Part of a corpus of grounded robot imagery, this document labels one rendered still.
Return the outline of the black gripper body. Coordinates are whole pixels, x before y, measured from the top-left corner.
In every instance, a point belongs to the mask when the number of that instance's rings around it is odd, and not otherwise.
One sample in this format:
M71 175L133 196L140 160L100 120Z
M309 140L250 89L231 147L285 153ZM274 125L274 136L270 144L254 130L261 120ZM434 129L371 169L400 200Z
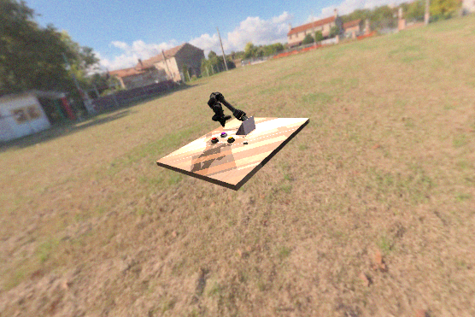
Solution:
M230 116L230 115L226 115L226 116L225 116L224 113L223 113L223 111L224 111L224 110L222 109L222 110L220 110L220 111L218 112L218 113L221 115L221 118L219 118L218 120L229 120L229 119L231 119L231 116ZM217 113L217 114L218 114L218 113Z

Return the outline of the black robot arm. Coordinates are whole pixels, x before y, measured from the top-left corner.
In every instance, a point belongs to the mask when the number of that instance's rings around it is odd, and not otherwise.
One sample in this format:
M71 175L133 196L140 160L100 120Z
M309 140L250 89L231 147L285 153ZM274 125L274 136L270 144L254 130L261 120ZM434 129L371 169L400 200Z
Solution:
M225 100L224 96L222 96L220 92L212 92L208 100L208 106L215 112L215 115L212 117L213 121L217 121L219 118L221 118L221 115L218 113L220 110L222 110L221 103L230 109L233 112L235 118L238 120L245 121L248 119L245 112L240 109L235 109L231 104L229 104L229 102Z

